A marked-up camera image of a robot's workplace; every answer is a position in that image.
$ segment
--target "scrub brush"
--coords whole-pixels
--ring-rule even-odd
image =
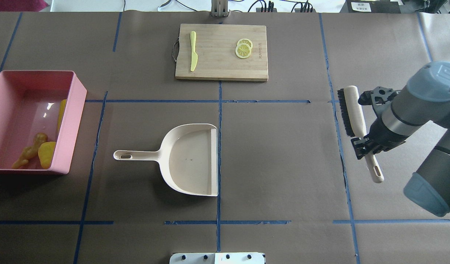
[[[356,86],[350,85],[337,91],[341,108],[342,121],[349,137],[363,138],[367,134],[365,118],[359,100],[359,91]],[[365,155],[365,161],[370,171],[373,182],[382,183],[383,173],[373,153]]]

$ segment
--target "cutting board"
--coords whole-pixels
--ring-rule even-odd
[[[190,33],[195,31],[197,66],[191,71]],[[240,39],[253,42],[251,56],[235,55]],[[267,81],[267,30],[260,25],[181,24],[176,79]]]

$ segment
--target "beige dustpan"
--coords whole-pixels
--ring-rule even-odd
[[[177,126],[166,134],[158,151],[117,150],[114,159],[156,161],[163,179],[174,190],[218,196],[217,128],[214,125]]]

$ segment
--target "knife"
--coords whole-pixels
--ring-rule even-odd
[[[195,38],[196,32],[191,31],[191,72],[194,72],[198,59],[197,53],[195,52]]]

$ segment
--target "pink plastic container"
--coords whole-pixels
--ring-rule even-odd
[[[67,105],[57,136],[59,107]],[[72,162],[86,89],[73,71],[4,70],[0,73],[0,173],[67,174]],[[45,133],[57,142],[49,169],[39,158],[20,169],[12,164],[22,149],[33,145],[34,136]]]

